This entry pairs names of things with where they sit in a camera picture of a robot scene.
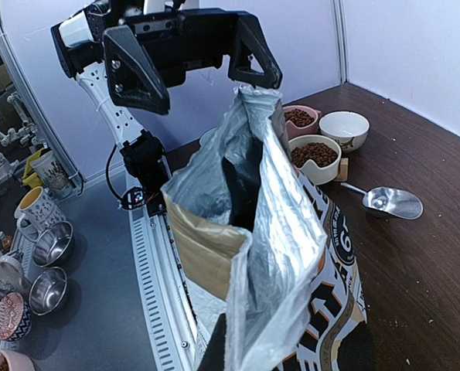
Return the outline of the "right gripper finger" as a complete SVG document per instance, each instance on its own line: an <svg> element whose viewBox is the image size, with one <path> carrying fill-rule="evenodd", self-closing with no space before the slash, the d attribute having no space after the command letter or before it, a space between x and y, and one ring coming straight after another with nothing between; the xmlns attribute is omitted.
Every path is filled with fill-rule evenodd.
<svg viewBox="0 0 460 371"><path fill-rule="evenodd" d="M225 369L225 345L227 317L221 313L209 334L203 322L197 320L196 355L193 369L198 371L223 371Z"/></svg>

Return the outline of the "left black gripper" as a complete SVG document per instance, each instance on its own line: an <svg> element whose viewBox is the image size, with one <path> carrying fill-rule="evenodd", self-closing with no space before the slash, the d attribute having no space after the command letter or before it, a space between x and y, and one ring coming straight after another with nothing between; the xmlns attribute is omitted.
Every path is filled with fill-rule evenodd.
<svg viewBox="0 0 460 371"><path fill-rule="evenodd" d="M117 106L167 115L166 87L184 84L188 71L219 69L225 55L231 80L265 89L281 86L283 73L258 18L248 12L190 9L125 21L129 27L103 33L107 87Z"/></svg>

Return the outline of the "pet food bag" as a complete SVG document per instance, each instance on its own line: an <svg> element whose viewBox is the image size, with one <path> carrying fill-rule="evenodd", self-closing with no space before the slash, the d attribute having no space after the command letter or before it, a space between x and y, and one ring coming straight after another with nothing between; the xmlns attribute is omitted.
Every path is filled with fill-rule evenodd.
<svg viewBox="0 0 460 371"><path fill-rule="evenodd" d="M224 370L372 370L341 209L293 166L274 90L238 87L162 187L188 279L224 300Z"/></svg>

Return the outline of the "metal food scoop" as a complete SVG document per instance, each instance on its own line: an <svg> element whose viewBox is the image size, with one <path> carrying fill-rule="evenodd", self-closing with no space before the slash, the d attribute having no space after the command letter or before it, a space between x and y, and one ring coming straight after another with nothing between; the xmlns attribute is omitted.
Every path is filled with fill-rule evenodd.
<svg viewBox="0 0 460 371"><path fill-rule="evenodd" d="M422 201L415 194L403 189L379 186L364 191L347 182L341 182L340 185L359 193L364 208L376 217L416 220L424 212Z"/></svg>

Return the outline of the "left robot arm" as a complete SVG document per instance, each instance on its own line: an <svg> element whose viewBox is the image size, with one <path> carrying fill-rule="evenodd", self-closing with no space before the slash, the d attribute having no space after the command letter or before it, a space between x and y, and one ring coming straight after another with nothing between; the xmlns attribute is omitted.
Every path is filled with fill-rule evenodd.
<svg viewBox="0 0 460 371"><path fill-rule="evenodd" d="M278 89L281 69L255 15L203 9L196 1L95 1L51 29L64 73L95 103L138 186L119 199L122 209L165 212L169 178L160 140L132 109L166 115L169 88L191 70L220 68L231 80Z"/></svg>

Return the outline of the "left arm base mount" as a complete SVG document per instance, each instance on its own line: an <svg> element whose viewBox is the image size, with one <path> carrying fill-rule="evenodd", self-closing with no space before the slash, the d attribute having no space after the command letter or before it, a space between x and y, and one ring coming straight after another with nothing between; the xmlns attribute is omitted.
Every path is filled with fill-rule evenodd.
<svg viewBox="0 0 460 371"><path fill-rule="evenodd" d="M133 211L145 207L150 217L166 211L165 201L160 192L148 193L142 187L130 188L120 197L120 207L123 210Z"/></svg>

